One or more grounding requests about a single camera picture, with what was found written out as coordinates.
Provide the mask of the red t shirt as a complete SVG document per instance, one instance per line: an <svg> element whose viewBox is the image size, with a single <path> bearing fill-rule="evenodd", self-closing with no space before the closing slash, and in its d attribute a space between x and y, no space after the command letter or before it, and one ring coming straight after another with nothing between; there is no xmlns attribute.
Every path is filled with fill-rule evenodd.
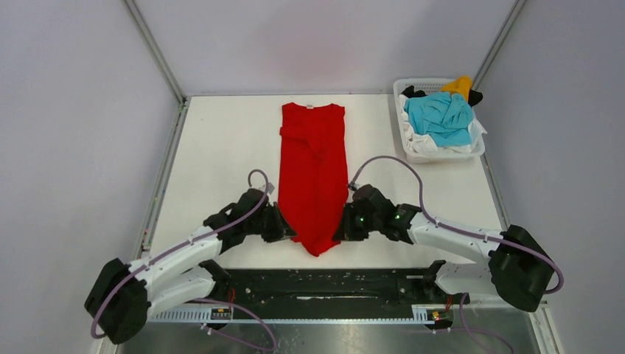
<svg viewBox="0 0 625 354"><path fill-rule="evenodd" d="M318 257L337 245L348 190L343 106L282 106L279 208L293 242Z"/></svg>

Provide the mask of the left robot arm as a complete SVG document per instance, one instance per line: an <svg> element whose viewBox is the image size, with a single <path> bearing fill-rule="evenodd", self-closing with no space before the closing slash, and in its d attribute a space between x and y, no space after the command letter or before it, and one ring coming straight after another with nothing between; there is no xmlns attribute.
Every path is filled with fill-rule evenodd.
<svg viewBox="0 0 625 354"><path fill-rule="evenodd" d="M172 248L129 263L118 258L109 261L84 304L94 320L94 337L122 344L150 317L185 302L200 298L222 302L233 293L231 275L215 259L252 235L259 235L266 243L296 236L277 204L254 188L210 215Z"/></svg>

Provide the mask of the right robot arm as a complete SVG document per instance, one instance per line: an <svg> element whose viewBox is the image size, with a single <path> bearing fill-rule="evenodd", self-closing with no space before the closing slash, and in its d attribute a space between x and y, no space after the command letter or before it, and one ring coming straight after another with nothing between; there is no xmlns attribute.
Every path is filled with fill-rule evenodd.
<svg viewBox="0 0 625 354"><path fill-rule="evenodd" d="M551 259L522 227L476 229L437 219L412 204L394 204L370 184L345 204L334 241L362 241L379 232L394 242L428 246L466 258L436 260L423 272L422 292L440 304L449 296L499 296L512 307L534 312L554 275Z"/></svg>

